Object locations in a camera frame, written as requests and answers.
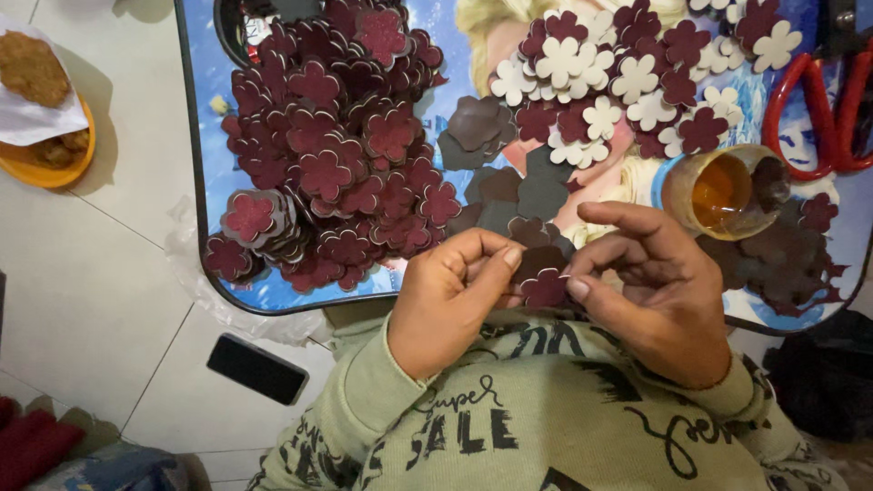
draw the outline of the white paper napkin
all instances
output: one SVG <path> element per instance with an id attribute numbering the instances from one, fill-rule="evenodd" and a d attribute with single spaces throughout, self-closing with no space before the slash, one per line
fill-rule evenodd
<path id="1" fill-rule="evenodd" d="M 0 35 L 6 31 L 19 31 L 31 38 L 44 40 L 52 47 L 52 52 L 58 57 L 61 66 L 64 66 L 54 44 L 39 29 L 0 14 Z M 88 128 L 88 119 L 75 90 L 71 89 L 64 103 L 52 109 L 30 102 L 0 84 L 0 142 L 18 146 L 30 145 L 84 128 Z"/>

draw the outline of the black phone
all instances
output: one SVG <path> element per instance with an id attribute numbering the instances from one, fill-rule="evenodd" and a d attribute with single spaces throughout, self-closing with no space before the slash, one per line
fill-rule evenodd
<path id="1" fill-rule="evenodd" d="M 225 377 L 282 404 L 297 402 L 306 370 L 230 334 L 222 334 L 206 363 Z"/>

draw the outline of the scissors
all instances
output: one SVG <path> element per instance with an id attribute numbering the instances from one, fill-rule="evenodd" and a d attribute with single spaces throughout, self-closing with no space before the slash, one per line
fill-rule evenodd
<path id="1" fill-rule="evenodd" d="M 836 120 L 828 104 L 824 80 L 821 77 L 821 61 L 809 53 L 796 56 L 780 83 L 775 87 L 764 113 L 761 142 L 768 146 L 783 161 L 779 145 L 779 121 L 788 94 L 803 78 L 803 94 L 816 135 L 818 166 L 814 170 L 801 170 L 788 165 L 791 177 L 798 181 L 814 181 L 831 172 L 851 172 L 873 166 L 873 152 L 863 157 L 852 154 L 852 136 L 857 121 L 870 68 L 873 66 L 873 38 L 867 47 L 852 59 L 852 70 L 842 87 L 842 96 L 836 102 Z"/>

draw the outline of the light green sweatshirt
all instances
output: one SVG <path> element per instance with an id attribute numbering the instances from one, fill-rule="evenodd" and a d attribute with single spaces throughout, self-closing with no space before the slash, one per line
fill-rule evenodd
<path id="1" fill-rule="evenodd" d="M 747 357 L 687 391 L 589 322 L 505 311 L 417 382 L 388 351 L 386 324 L 336 333 L 324 392 L 249 489 L 848 490 Z"/>

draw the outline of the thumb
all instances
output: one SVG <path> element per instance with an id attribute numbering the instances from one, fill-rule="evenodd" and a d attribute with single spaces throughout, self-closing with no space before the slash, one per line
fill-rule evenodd
<path id="1" fill-rule="evenodd" d="M 476 279 L 462 293 L 464 302 L 471 302 L 486 313 L 500 300 L 521 264 L 521 249 L 504 247 L 482 266 Z"/>
<path id="2" fill-rule="evenodd" d="M 622 339 L 633 335 L 644 322 L 644 308 L 596 278 L 587 275 L 570 278 L 567 291 L 593 318 Z"/>

